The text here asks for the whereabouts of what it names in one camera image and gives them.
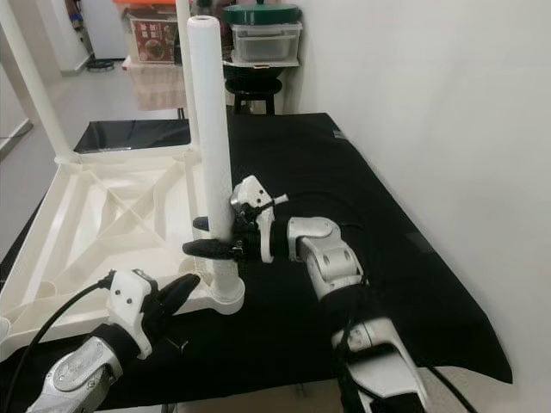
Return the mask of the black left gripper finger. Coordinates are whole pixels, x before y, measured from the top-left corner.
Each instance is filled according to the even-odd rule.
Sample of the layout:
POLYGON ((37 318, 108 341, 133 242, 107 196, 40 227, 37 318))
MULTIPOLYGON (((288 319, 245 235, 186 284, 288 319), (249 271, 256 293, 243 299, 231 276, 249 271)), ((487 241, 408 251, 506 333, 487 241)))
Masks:
POLYGON ((201 284, 199 275, 182 275, 161 288, 160 306, 165 317, 176 315, 189 300, 190 294, 201 284))

